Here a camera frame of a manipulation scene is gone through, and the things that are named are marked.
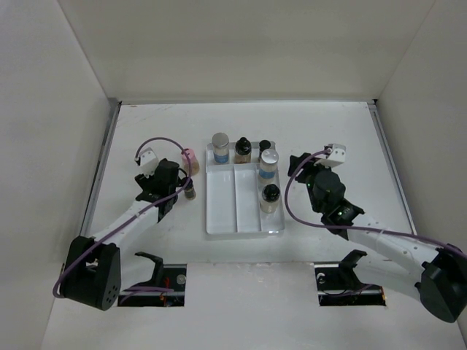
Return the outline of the small black cap pepper bottle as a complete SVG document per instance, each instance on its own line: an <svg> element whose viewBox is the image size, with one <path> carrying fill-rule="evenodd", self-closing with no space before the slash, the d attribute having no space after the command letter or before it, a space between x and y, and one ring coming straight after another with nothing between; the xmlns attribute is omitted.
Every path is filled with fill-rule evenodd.
<svg viewBox="0 0 467 350"><path fill-rule="evenodd" d="M185 179L184 186L185 186L184 187L185 198L189 201L194 200L196 198L196 191L194 188L193 180Z"/></svg>

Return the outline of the pink lid spice bottle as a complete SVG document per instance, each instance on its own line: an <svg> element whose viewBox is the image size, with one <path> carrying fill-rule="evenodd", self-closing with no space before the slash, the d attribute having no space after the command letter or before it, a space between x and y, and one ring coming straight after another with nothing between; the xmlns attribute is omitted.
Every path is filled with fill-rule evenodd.
<svg viewBox="0 0 467 350"><path fill-rule="evenodd" d="M187 174L191 173L191 176L195 176L200 169L195 152L191 148L185 148L183 151L181 151L181 158L183 170Z"/></svg>

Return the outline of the silver lid bead jar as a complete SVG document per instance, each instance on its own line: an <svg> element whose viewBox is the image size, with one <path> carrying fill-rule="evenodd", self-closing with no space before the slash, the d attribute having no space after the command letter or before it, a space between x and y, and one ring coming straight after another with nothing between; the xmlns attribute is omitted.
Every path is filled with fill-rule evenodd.
<svg viewBox="0 0 467 350"><path fill-rule="evenodd" d="M217 164L226 164L229 161L229 138L225 133L216 133L212 137L214 160Z"/></svg>
<svg viewBox="0 0 467 350"><path fill-rule="evenodd" d="M279 154L275 149L265 149L260 155L258 178L263 184L271 184L277 172Z"/></svg>

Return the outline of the small black cap spice bottle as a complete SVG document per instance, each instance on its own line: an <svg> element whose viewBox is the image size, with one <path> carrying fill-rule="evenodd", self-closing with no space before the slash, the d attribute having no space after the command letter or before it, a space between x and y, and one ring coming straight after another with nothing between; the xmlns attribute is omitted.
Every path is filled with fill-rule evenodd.
<svg viewBox="0 0 467 350"><path fill-rule="evenodd" d="M259 153L260 154L270 148L271 148L271 142L269 140L264 139L259 142Z"/></svg>

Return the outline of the black cap white powder bottle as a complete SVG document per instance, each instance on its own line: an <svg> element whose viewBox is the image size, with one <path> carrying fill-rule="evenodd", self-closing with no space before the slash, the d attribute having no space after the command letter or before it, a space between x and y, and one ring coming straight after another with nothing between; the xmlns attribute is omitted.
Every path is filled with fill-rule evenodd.
<svg viewBox="0 0 467 350"><path fill-rule="evenodd" d="M260 196L260 209L266 214L271 214L277 210L280 202L281 192L275 184L266 185Z"/></svg>

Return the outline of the black cap brown chunk bottle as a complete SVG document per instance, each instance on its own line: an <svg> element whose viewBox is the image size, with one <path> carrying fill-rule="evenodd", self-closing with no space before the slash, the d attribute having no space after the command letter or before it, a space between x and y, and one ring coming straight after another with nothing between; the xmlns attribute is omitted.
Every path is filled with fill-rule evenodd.
<svg viewBox="0 0 467 350"><path fill-rule="evenodd" d="M234 162L235 164L243 164L243 163L250 163L251 162L251 151L252 146L251 142L246 137L241 137L235 143L235 157Z"/></svg>

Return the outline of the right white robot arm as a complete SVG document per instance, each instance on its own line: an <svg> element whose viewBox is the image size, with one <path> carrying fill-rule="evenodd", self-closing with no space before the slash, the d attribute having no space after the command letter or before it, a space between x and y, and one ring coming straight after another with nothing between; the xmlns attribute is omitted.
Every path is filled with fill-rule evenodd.
<svg viewBox="0 0 467 350"><path fill-rule="evenodd" d="M338 262L344 294L368 285L388 287L420 302L437 319L456 322L466 309L466 253L432 238L389 230L349 202L346 187L332 170L338 163L333 156L330 148L290 156L284 202L293 182L304 184L321 222L294 220L363 247Z"/></svg>

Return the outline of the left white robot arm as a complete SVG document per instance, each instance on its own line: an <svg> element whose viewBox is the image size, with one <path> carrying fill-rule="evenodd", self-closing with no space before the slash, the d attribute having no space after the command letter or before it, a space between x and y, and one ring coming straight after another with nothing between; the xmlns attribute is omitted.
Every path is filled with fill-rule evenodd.
<svg viewBox="0 0 467 350"><path fill-rule="evenodd" d="M122 257L133 242L159 224L173 209L185 188L186 172L174 161L162 159L151 175L139 174L135 181L141 193L130 208L113 224L91 237L78 236L69 246L62 274L53 287L53 295L106 311L121 292L169 292L163 286L163 259L136 252L143 263L135 271L122 266Z"/></svg>

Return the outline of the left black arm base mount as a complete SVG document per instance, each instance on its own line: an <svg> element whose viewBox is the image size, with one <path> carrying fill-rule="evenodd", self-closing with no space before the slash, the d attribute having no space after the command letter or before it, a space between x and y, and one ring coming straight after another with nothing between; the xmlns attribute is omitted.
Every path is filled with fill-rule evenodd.
<svg viewBox="0 0 467 350"><path fill-rule="evenodd" d="M186 264L166 264L161 257L137 252L123 266L117 306L183 307L187 274Z"/></svg>

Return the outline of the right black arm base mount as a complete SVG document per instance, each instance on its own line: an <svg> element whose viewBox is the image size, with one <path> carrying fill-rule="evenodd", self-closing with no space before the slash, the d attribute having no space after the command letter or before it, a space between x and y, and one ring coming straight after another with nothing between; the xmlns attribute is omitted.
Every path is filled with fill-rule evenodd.
<svg viewBox="0 0 467 350"><path fill-rule="evenodd" d="M383 288L362 283L354 272L366 255L361 250L353 250L343 260L314 264L320 306L386 306Z"/></svg>

